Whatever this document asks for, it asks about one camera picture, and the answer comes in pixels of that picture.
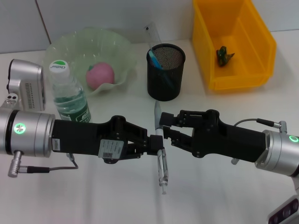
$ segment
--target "yellow storage box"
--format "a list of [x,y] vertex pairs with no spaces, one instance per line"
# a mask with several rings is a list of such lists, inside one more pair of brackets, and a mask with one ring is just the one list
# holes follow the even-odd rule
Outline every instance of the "yellow storage box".
[[[192,42],[211,90],[257,87],[272,76],[276,42],[250,0],[193,0]],[[216,50],[234,57],[219,67]]]

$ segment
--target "clear glass bowl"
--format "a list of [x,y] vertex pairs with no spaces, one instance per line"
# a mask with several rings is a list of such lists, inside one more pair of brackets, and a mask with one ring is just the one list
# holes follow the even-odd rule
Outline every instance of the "clear glass bowl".
[[[101,28],[85,28],[64,35],[47,48],[43,67],[50,80],[49,65],[55,60],[65,60],[69,64],[71,74],[83,85],[87,96],[123,84],[128,72],[136,65],[130,41]],[[93,90],[87,85],[85,77],[89,66],[98,62],[106,62],[112,66],[114,84],[105,83]]]

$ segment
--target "pen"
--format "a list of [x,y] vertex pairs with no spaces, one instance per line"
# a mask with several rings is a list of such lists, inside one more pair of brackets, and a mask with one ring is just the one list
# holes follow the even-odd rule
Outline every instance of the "pen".
[[[157,100],[155,103],[154,112],[155,112],[156,135],[160,135],[164,139],[163,126],[159,124],[162,112],[161,112],[159,101]],[[159,169],[159,185],[162,187],[162,194],[165,195],[166,186],[168,185],[168,168],[167,168],[167,161],[166,161],[166,151],[164,147],[158,151],[157,156],[158,156],[158,169]]]

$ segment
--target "white table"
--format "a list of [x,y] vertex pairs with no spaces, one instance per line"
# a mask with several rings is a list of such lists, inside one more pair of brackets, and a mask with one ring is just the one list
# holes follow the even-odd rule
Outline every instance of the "white table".
[[[246,118],[285,120],[288,131],[299,134],[299,31],[273,33],[278,49],[275,74],[252,91],[215,95],[205,90],[189,40],[175,41],[186,54],[180,95],[162,102],[165,112],[180,110],[220,111],[228,124]],[[138,56],[135,73],[120,88],[89,98],[94,123],[122,115],[128,122],[154,134],[155,101],[147,94],[147,44],[133,45]],[[0,96],[4,99],[9,62],[13,58],[41,63],[44,51],[0,55]],[[49,86],[47,113],[56,114]],[[262,131],[260,124],[243,127]],[[191,134],[191,130],[178,130]],[[267,215],[295,194],[291,178],[258,170],[253,163],[207,155],[203,159],[170,146],[166,141],[169,166],[167,195],[158,186],[157,158],[107,165],[96,156],[76,155],[79,170],[49,174],[20,174],[7,177],[11,156],[0,155],[0,222],[3,224],[262,224]],[[23,157],[22,165],[71,165],[65,154],[50,158]]]

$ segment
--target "robotic arm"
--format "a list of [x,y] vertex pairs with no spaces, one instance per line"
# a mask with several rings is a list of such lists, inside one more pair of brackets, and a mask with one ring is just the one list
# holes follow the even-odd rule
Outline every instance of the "robotic arm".
[[[88,154],[115,164],[119,160],[140,158],[143,153],[157,155],[163,148],[161,136],[148,137],[146,129],[128,123],[122,116],[114,116],[104,124],[78,123],[55,120],[51,114],[2,107],[0,120],[7,124],[0,133],[4,136],[1,152],[14,155],[8,173],[10,177],[25,173],[25,167],[20,167],[23,155],[49,157],[51,151]],[[29,169],[30,173],[50,172],[50,168]]]
[[[237,160],[254,162],[258,169],[290,176],[298,194],[299,137],[287,134],[285,121],[255,120],[279,128],[279,132],[256,132],[224,124],[215,110],[181,111],[176,117],[162,113],[160,124],[164,125],[164,137],[171,139],[171,145],[192,153],[194,157],[202,158],[213,153],[233,157],[233,164]],[[192,136],[171,130],[171,126],[191,127]],[[268,224],[298,224],[298,207],[298,195],[292,196],[268,216]]]

